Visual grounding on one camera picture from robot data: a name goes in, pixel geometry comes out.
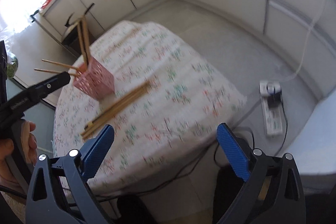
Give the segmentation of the person's left hand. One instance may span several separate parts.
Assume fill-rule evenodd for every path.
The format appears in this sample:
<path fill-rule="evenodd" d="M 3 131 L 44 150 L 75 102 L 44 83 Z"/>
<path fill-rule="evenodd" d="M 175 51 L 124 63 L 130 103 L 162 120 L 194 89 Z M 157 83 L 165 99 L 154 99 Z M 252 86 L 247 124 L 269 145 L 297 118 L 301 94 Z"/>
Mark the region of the person's left hand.
<path fill-rule="evenodd" d="M 28 192 L 37 163 L 36 124 L 25 119 L 1 121 L 1 186 Z"/>

